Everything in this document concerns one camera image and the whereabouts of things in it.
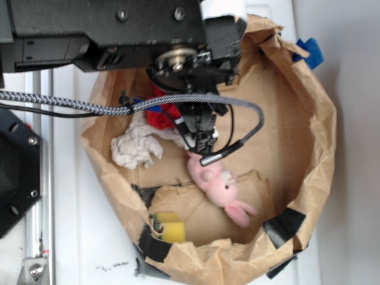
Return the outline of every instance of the crumpled white cloth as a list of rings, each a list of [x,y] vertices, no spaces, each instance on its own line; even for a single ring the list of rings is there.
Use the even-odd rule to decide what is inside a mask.
[[[178,147],[184,148],[183,139],[177,129],[156,129],[147,123],[144,112],[137,112],[125,133],[111,140],[113,161],[131,170],[139,164],[144,164],[145,168],[152,166],[154,163],[151,153],[158,159],[161,159],[163,154],[162,146],[152,134],[164,140],[174,141]]]

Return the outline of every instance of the brown paper bag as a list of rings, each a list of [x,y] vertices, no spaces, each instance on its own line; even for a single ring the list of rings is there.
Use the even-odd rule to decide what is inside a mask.
[[[95,117],[83,121],[81,141],[97,177],[131,240],[141,246],[148,215],[175,211],[185,222],[188,241],[167,246],[162,260],[145,261],[172,280],[188,284],[246,284],[304,250],[330,192],[334,172],[336,111],[304,61],[308,54],[283,40],[282,27],[249,17],[241,43],[240,75],[222,96],[254,102],[265,125],[243,148],[224,159],[239,176],[240,199],[259,209],[247,229],[236,227],[192,184],[186,153],[170,141],[161,160],[145,169],[128,170],[111,159],[110,141],[127,129],[129,117]],[[118,106],[122,90],[132,97],[152,94],[144,70],[102,73],[91,102]],[[248,109],[236,109],[235,138],[257,123]],[[221,144],[227,139],[228,116],[217,119]],[[131,184],[162,186],[149,209]]]

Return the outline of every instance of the blue object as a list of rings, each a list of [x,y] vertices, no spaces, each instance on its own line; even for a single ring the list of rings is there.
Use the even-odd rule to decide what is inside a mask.
[[[140,102],[142,102],[142,100],[133,98],[133,103],[140,103]],[[153,106],[153,107],[148,108],[147,111],[161,113],[162,108],[160,106]]]
[[[301,39],[299,39],[297,42],[297,45],[300,46],[302,49],[306,50],[307,52],[309,52],[310,56],[308,58],[303,58],[302,56],[298,54],[294,54],[293,55],[294,62],[304,59],[307,65],[309,65],[310,69],[314,69],[325,61],[321,48],[319,47],[315,39],[311,38],[306,43],[304,43]]]

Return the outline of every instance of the red fabric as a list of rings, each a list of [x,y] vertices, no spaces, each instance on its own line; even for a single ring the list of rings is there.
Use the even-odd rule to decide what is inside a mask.
[[[152,86],[153,86],[153,94],[154,94],[153,97],[161,97],[161,96],[166,95],[164,91],[159,89],[153,83],[152,83]],[[164,105],[161,105],[160,107],[163,110],[165,110],[169,115],[171,115],[174,120],[177,120],[178,118],[181,117],[181,113],[179,113],[177,107],[174,104],[164,104]],[[147,118],[148,124],[157,129],[168,129],[168,128],[175,127],[173,122],[162,113],[147,110],[145,111],[145,116]]]

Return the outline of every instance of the pink stuffed bunny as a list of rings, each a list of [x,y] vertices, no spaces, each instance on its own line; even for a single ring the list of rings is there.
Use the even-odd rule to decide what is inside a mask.
[[[240,227],[248,227],[248,215],[257,215],[257,210],[246,202],[236,198],[239,194],[236,175],[226,169],[220,161],[201,166],[201,156],[188,152],[188,171],[199,188],[215,205],[224,208],[226,214]]]

